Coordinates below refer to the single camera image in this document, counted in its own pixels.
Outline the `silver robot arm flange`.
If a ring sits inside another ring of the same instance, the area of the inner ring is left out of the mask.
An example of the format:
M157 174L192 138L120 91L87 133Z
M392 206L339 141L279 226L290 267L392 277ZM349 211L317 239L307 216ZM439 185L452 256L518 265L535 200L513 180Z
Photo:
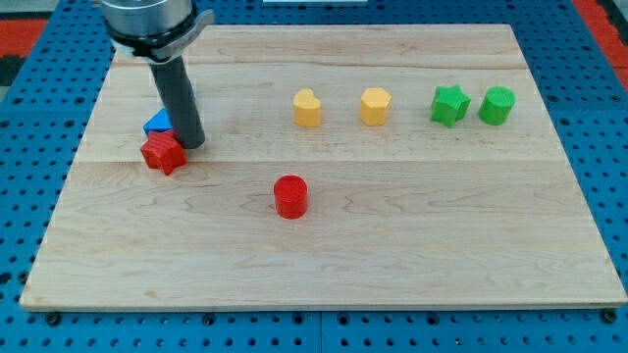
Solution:
M152 65L178 59L215 21L192 0L99 0L112 43L123 54Z

